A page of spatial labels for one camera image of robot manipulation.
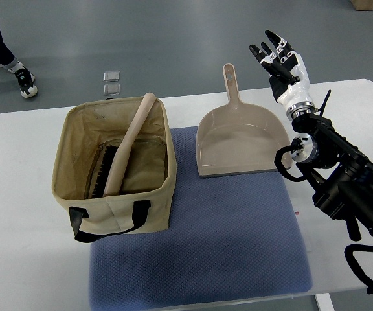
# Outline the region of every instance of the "dustpan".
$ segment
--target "dustpan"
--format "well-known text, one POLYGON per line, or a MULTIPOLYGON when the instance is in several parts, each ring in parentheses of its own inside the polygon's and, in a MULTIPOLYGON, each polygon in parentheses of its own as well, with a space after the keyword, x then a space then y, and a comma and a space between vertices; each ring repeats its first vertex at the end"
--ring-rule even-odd
MULTIPOLYGON (((276 170, 276 151, 289 146, 283 124, 264 107, 240 100, 234 66, 223 67, 228 104, 207 113, 196 135, 196 157, 200 176, 276 170)), ((283 165, 291 167, 289 154, 283 165)))

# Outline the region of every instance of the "robot finger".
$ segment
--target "robot finger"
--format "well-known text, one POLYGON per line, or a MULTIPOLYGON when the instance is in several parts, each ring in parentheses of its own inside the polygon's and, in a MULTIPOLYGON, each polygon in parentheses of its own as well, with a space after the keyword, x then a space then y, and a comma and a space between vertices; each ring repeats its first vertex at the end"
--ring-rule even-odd
POLYGON ((280 61, 284 63, 294 53, 290 43, 270 30, 266 30, 265 34, 275 46, 276 52, 280 57, 280 61))
POLYGON ((262 42, 262 48, 263 48, 263 50, 265 50, 265 52, 267 53, 267 55, 269 55, 273 59, 273 61, 280 62, 280 60, 278 59, 277 55, 264 42, 262 42))
POLYGON ((297 81, 290 71, 288 71, 278 60, 273 60, 270 55, 267 55, 261 49, 259 49, 256 45, 249 46, 250 51, 258 60, 260 65, 271 75, 283 83, 286 84, 294 84, 297 81))

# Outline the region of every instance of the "brush bristles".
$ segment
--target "brush bristles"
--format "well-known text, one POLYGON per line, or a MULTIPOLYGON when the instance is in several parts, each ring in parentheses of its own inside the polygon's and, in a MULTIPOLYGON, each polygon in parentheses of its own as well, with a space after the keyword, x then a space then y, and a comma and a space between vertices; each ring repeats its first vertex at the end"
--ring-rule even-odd
POLYGON ((102 160, 102 164, 100 165, 100 170, 96 179, 96 184, 93 189, 92 199, 94 198, 102 198, 104 193, 104 188, 106 186, 107 177, 109 176, 111 164, 113 162, 113 158, 115 157, 117 151, 116 146, 107 146, 106 150, 104 150, 104 156, 102 160))

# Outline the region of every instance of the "brush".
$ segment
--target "brush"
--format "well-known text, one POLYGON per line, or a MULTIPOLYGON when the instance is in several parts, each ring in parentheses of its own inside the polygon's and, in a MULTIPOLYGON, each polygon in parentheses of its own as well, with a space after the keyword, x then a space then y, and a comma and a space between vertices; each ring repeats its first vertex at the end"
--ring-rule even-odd
POLYGON ((115 146, 106 148, 92 198, 116 196, 119 194, 128 165, 131 147, 155 101, 156 96, 154 94, 145 94, 120 146, 118 148, 115 146))

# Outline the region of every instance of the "robotic arm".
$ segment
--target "robotic arm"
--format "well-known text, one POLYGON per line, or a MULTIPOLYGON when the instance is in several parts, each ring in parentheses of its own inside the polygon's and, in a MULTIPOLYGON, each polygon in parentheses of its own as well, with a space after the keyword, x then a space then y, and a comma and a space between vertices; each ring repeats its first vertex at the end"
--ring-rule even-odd
MULTIPOLYGON (((306 180, 315 191, 314 205, 331 219, 345 220, 351 240, 361 240, 357 220, 373 236, 373 163, 335 131, 331 120, 323 117, 330 92, 322 107, 315 107, 309 95, 310 82, 302 57, 285 39, 269 30, 266 35, 276 53, 264 42, 264 51, 255 45, 250 45, 249 49, 269 73, 273 96, 284 106, 294 131, 299 133, 290 146, 277 152, 278 171, 291 181, 306 180), (286 152, 291 152, 301 177, 290 175, 284 168, 281 160, 286 152), (315 170, 333 167, 328 179, 315 170)), ((368 286, 368 294, 373 294, 373 280, 358 264, 353 255, 355 251, 373 252, 373 246, 352 244, 345 249, 352 271, 368 286)))

